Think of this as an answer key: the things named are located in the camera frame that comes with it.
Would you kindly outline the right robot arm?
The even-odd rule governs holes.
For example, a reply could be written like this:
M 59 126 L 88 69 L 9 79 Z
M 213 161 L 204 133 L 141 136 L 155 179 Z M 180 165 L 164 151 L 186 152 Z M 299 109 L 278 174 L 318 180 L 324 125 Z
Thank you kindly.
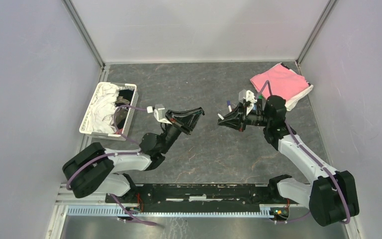
M 354 176 L 327 164 L 302 141 L 286 121 L 286 102 L 276 95 L 262 100 L 243 99 L 228 114 L 219 116 L 218 125 L 240 132 L 247 126 L 263 128 L 264 138 L 275 150 L 286 156 L 306 177 L 308 184 L 289 175 L 269 180 L 268 198 L 273 203 L 284 199 L 307 209 L 321 226 L 349 224 L 360 212 Z

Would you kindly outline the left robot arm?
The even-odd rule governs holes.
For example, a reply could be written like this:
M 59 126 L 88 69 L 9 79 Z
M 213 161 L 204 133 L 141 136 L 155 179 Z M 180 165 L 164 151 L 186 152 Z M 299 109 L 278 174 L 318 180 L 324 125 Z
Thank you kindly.
M 136 198 L 135 185 L 128 170 L 150 171 L 160 166 L 165 155 L 179 136 L 190 134 L 203 108 L 173 111 L 162 104 L 145 109 L 160 123 L 160 134 L 146 133 L 136 150 L 113 150 L 96 142 L 87 146 L 62 167 L 66 176 L 66 189 L 76 198 L 84 198 L 93 193 L 107 193 L 118 196 L 125 203 Z

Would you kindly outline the white purple marker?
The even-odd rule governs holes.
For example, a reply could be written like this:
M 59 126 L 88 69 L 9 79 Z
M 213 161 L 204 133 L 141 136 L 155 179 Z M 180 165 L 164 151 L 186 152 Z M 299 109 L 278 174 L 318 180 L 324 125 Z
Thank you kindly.
M 232 106 L 231 106 L 230 101 L 227 101 L 227 107 L 228 107 L 229 112 L 232 112 Z

